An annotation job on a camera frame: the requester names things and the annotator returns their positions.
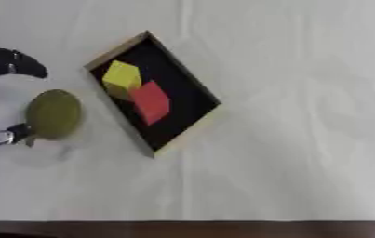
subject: white fabric surface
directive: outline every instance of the white fabric surface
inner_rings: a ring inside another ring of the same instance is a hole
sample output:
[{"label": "white fabric surface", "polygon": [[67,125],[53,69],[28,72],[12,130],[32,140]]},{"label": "white fabric surface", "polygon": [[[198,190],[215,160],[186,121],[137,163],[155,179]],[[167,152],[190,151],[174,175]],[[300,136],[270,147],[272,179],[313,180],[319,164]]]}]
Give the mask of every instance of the white fabric surface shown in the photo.
[{"label": "white fabric surface", "polygon": [[[151,30],[223,105],[151,160],[83,65]],[[375,219],[375,0],[0,0],[0,47],[50,76],[0,77],[0,128],[64,88],[64,142],[0,148],[0,219]]]}]

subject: green ball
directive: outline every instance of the green ball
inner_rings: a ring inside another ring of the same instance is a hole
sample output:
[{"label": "green ball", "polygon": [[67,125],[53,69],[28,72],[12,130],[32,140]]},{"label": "green ball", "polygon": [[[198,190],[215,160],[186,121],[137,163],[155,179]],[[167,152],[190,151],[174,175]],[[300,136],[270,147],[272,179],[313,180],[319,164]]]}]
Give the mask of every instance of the green ball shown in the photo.
[{"label": "green ball", "polygon": [[28,126],[38,138],[43,139],[67,137],[77,129],[81,117],[80,101],[60,89],[40,94],[26,110]]}]

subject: tray rim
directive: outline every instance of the tray rim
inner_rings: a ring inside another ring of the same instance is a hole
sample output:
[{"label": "tray rim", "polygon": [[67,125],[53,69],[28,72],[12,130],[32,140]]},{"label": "tray rim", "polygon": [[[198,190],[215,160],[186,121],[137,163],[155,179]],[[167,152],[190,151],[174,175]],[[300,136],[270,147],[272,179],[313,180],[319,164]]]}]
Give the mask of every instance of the tray rim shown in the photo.
[{"label": "tray rim", "polygon": [[[190,126],[188,126],[184,131],[182,131],[179,135],[176,137],[172,138],[168,143],[166,143],[164,146],[162,146],[158,150],[154,150],[148,142],[142,137],[140,131],[132,125],[130,120],[125,117],[123,114],[123,117],[126,119],[127,123],[130,125],[130,131],[127,131],[127,133],[132,137],[132,139],[135,140],[135,142],[138,143],[139,146],[146,152],[147,156],[151,156],[153,158],[156,158],[159,155],[162,155],[165,151],[169,150],[172,147],[175,147],[176,142],[181,141],[183,139],[187,139],[187,136],[192,136],[193,134],[193,129],[197,130],[198,127],[202,126],[206,121],[209,121],[210,115],[215,114],[214,112],[221,107],[221,101],[214,96],[207,87],[205,87],[181,62],[179,59],[177,59],[162,43],[159,41],[150,31],[145,31],[143,33],[140,33],[136,35],[135,37],[130,38],[129,40],[126,40],[123,44],[120,44],[113,49],[107,51],[106,53],[98,56],[94,60],[92,60],[90,63],[86,64],[84,68],[88,70],[88,74],[97,81],[97,79],[94,77],[94,75],[91,73],[92,70],[96,69],[97,67],[101,66],[104,62],[107,62],[117,55],[123,54],[126,51],[130,50],[132,47],[136,46],[137,44],[141,43],[145,39],[151,39],[168,57],[170,57],[171,61],[179,67],[183,73],[186,73],[190,80],[193,81],[198,87],[201,88],[201,90],[206,93],[215,103],[216,106],[204,114],[202,117],[200,117],[197,121],[192,123]],[[109,98],[109,101],[114,105],[114,107],[120,112],[121,110],[119,109],[118,106],[114,104],[112,101],[111,97],[107,95],[107,98]]]}]

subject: yellow cube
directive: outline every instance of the yellow cube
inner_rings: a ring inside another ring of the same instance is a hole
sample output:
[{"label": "yellow cube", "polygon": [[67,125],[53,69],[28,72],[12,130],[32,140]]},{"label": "yellow cube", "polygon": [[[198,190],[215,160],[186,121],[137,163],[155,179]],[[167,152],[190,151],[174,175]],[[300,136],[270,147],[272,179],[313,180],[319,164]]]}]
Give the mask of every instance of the yellow cube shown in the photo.
[{"label": "yellow cube", "polygon": [[131,100],[128,91],[142,84],[138,67],[117,60],[112,62],[102,81],[111,96],[123,100]]}]

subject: white tablecloth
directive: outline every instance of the white tablecloth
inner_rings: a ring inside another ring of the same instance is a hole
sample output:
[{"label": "white tablecloth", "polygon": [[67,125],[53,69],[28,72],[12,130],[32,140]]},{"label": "white tablecloth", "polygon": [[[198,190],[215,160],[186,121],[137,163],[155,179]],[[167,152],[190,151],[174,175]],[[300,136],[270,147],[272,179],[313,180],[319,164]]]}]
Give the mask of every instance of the white tablecloth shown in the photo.
[{"label": "white tablecloth", "polygon": [[[223,103],[156,160],[83,70],[144,30]],[[375,0],[0,0],[0,47],[50,73],[0,77],[0,128],[50,88],[86,110],[0,148],[0,219],[375,219]]]}]

